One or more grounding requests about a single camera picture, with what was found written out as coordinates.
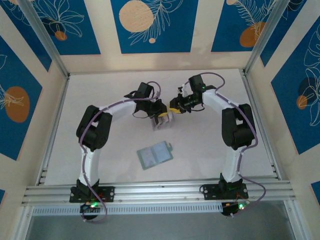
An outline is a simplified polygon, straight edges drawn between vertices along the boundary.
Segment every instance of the white platform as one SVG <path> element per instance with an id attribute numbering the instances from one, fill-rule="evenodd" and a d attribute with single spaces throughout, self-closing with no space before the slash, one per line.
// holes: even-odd
<path id="1" fill-rule="evenodd" d="M 177 96 L 177 87 L 189 77 L 207 70 L 115 72 L 72 75 L 49 161 L 46 185 L 75 184 L 81 170 L 81 150 L 76 129 L 89 105 L 105 106 L 119 101 L 138 88 L 140 82 L 157 81 L 165 104 Z M 215 70 L 226 79 L 220 90 L 238 103 L 249 103 L 239 70 Z M 219 86 L 213 75 L 203 76 L 207 85 Z M 250 177 L 273 175 L 262 138 L 247 151 L 242 174 Z M 172 144 L 173 160 L 143 170 L 136 151 L 156 143 Z M 212 109 L 176 114 L 172 128 L 153 131 L 151 120 L 133 116 L 112 123 L 109 139 L 101 152 L 100 183 L 153 182 L 218 178 L 227 146 L 221 136 L 221 116 Z"/>

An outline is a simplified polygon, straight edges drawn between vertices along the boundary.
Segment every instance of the white table surface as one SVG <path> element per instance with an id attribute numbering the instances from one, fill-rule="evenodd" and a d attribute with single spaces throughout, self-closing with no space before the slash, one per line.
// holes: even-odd
<path id="1" fill-rule="evenodd" d="M 119 101 L 138 88 L 140 82 L 157 81 L 161 99 L 168 105 L 177 96 L 177 87 L 189 77 L 207 70 L 140 71 L 72 75 L 46 174 L 46 185 L 72 185 L 81 171 L 81 150 L 76 137 L 80 120 L 89 105 L 97 107 Z M 238 103 L 249 103 L 238 69 L 215 70 L 224 76 L 220 90 Z M 219 86 L 221 80 L 204 75 L 206 85 Z M 273 175 L 261 135 L 259 145 L 246 152 L 241 172 L 244 176 Z M 162 141 L 172 144 L 173 160 L 143 170 L 137 150 Z M 211 108 L 175 114 L 170 129 L 152 130 L 151 120 L 125 116 L 113 122 L 99 160 L 100 183 L 153 182 L 218 178 L 228 147 L 221 136 L 221 116 Z"/>

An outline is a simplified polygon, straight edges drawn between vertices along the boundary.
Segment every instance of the enclosure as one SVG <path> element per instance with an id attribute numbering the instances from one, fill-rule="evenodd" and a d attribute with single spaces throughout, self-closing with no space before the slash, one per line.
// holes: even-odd
<path id="1" fill-rule="evenodd" d="M 319 238 L 318 0 L 0 0 L 0 46 L 0 239 Z M 176 113 L 198 74 L 202 106 Z M 83 222 L 69 202 L 85 166 L 78 126 L 141 83 L 170 125 L 113 113 L 95 174 L 114 189 L 107 218 Z M 231 169 L 223 114 L 204 99 L 219 94 L 252 110 L 258 144 L 236 171 L 247 200 L 201 191 Z M 143 151 L 163 142 L 168 157 L 150 165 Z M 239 210 L 222 215 L 226 204 Z"/>

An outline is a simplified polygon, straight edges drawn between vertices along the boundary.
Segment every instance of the purple cable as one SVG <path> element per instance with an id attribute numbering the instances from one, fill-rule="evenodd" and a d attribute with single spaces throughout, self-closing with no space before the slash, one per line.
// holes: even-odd
<path id="1" fill-rule="evenodd" d="M 83 146 L 84 137 L 85 137 L 86 133 L 88 132 L 88 129 L 90 128 L 91 124 L 92 124 L 92 123 L 95 121 L 95 119 L 96 119 L 102 112 L 104 112 L 105 110 L 108 110 L 108 109 L 110 109 L 110 108 L 113 108 L 114 106 L 117 106 L 117 105 L 123 104 L 123 103 L 127 103 L 127 102 L 132 102 L 132 101 L 151 101 L 151 100 L 156 100 L 156 99 L 158 99 L 158 98 L 160 97 L 160 94 L 161 94 L 161 87 L 160 87 L 160 85 L 159 85 L 157 82 L 155 82 L 155 81 L 150 81 L 150 82 L 148 82 L 148 83 L 155 83 L 155 84 L 158 85 L 158 87 L 159 87 L 159 92 L 158 92 L 158 94 L 155 95 L 155 97 L 152 97 L 152 98 L 126 99 L 126 100 L 124 100 L 124 101 L 118 101 L 118 102 L 116 102 L 116 103 L 113 103 L 113 104 L 111 104 L 111 105 L 109 105 L 109 106 L 101 109 L 99 112 L 97 112 L 97 113 L 93 116 L 93 118 L 90 120 L 90 122 L 88 123 L 88 125 L 87 125 L 86 128 L 84 129 L 83 134 L 81 135 L 79 144 L 80 144 L 80 147 L 82 148 L 83 152 L 85 153 L 84 156 L 83 156 L 83 158 L 82 158 L 82 174 L 83 174 L 83 178 L 84 178 L 84 181 L 85 181 L 86 185 L 87 185 L 88 188 L 90 189 L 90 191 L 91 191 L 91 192 L 93 193 L 93 195 L 99 200 L 99 202 L 102 203 L 103 208 L 104 208 L 104 210 L 105 210 L 105 215 L 104 215 L 104 217 L 103 217 L 102 219 L 100 219 L 100 220 L 97 220 L 97 221 L 87 221 L 87 220 L 85 219 L 85 213 L 83 212 L 82 215 L 81 215 L 81 217 L 82 217 L 82 219 L 83 219 L 84 222 L 92 223 L 92 224 L 102 223 L 102 222 L 104 222 L 104 221 L 106 220 L 106 218 L 107 218 L 107 211 L 108 211 L 105 202 L 99 197 L 99 195 L 96 193 L 96 191 L 91 187 L 91 185 L 90 185 L 90 183 L 89 183 L 89 180 L 88 180 L 88 178 L 87 178 L 87 176 L 86 176 L 85 162 L 86 162 L 87 150 L 86 150 L 86 148 Z"/>
<path id="2" fill-rule="evenodd" d="M 217 74 L 215 72 L 202 72 L 199 75 L 204 75 L 204 74 L 213 74 L 213 75 L 216 75 L 216 76 L 218 76 L 218 77 L 220 77 L 222 79 L 223 83 L 219 87 L 217 87 L 215 91 L 217 91 L 218 89 L 222 88 L 226 84 L 226 80 L 224 79 L 224 77 L 222 77 L 221 75 L 219 75 L 219 74 Z M 249 126 L 249 128 L 252 131 L 252 134 L 254 136 L 255 143 L 253 145 L 249 145 L 249 146 L 247 146 L 247 147 L 245 147 L 244 149 L 241 150 L 240 156 L 239 156 L 239 159 L 238 159 L 238 163 L 237 163 L 237 167 L 236 167 L 237 174 L 239 175 L 240 178 L 242 178 L 242 179 L 244 179 L 244 180 L 246 180 L 246 181 L 248 181 L 250 183 L 256 184 L 256 185 L 260 186 L 263 189 L 263 194 L 261 195 L 261 197 L 259 197 L 256 201 L 254 201 L 254 202 L 252 202 L 252 203 L 250 203 L 248 205 L 248 206 L 253 206 L 253 205 L 257 204 L 258 202 L 260 202 L 261 199 L 263 199 L 265 197 L 265 195 L 267 193 L 267 190 L 266 190 L 265 186 L 263 186 L 261 183 L 258 183 L 256 181 L 251 180 L 250 178 L 242 176 L 241 173 L 240 173 L 240 165 L 241 165 L 243 153 L 246 150 L 252 149 L 252 148 L 254 148 L 254 147 L 256 147 L 258 145 L 258 136 L 257 136 L 257 133 L 255 131 L 255 128 L 253 127 L 253 125 L 251 124 L 251 122 L 249 121 L 249 119 L 247 118 L 245 113 L 237 105 L 235 105 L 234 103 L 230 102 L 227 98 L 225 98 L 224 96 L 222 96 L 219 93 L 216 93 L 216 95 L 239 111 L 239 113 L 242 115 L 242 117 L 244 118 L 244 120 L 248 124 L 248 126 Z"/>

